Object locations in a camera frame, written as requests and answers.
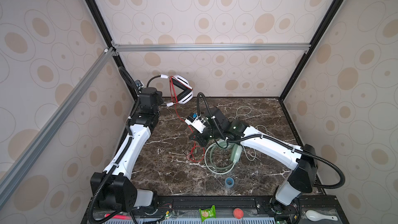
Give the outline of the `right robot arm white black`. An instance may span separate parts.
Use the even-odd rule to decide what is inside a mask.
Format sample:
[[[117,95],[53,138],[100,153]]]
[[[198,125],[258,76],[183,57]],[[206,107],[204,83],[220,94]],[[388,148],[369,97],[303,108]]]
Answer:
[[[313,188],[338,189],[346,182],[344,172],[332,162],[317,156],[313,146],[292,145],[263,133],[239,119],[231,121],[219,108],[210,107],[202,92],[197,95],[196,112],[186,118],[186,123],[194,128],[189,138],[201,147],[206,147],[209,141],[214,142],[204,153],[205,164],[214,174],[226,174],[236,164],[236,159],[232,159],[230,166],[224,168],[215,166],[210,160],[210,150],[214,147],[224,150],[234,149],[237,154],[247,147],[252,148],[290,169],[288,178],[277,187],[269,202],[269,208],[276,214],[284,212],[286,207],[300,195],[311,193]],[[337,183],[316,184],[319,162],[329,166],[338,174]]]

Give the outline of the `black white headphones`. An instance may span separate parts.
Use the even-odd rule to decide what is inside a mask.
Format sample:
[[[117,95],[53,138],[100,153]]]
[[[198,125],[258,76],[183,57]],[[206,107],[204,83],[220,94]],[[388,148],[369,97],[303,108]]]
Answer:
[[[193,98],[193,88],[189,85],[188,80],[182,76],[168,76],[164,74],[156,75],[149,80],[146,87],[149,87],[150,83],[156,78],[167,79],[169,81],[172,101],[166,103],[167,107],[171,107],[176,104],[184,105]]]

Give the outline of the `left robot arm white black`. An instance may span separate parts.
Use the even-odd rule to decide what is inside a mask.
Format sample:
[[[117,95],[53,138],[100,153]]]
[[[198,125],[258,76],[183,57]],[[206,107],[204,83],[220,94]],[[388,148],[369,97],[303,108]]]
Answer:
[[[105,223],[121,212],[142,208],[154,213],[158,208],[157,193],[137,189],[131,176],[144,144],[159,122],[162,92],[135,82],[124,67],[119,67],[119,73],[133,88],[137,99],[125,123],[125,140],[104,171],[94,173],[90,179],[93,197],[88,206],[88,222],[91,224]]]

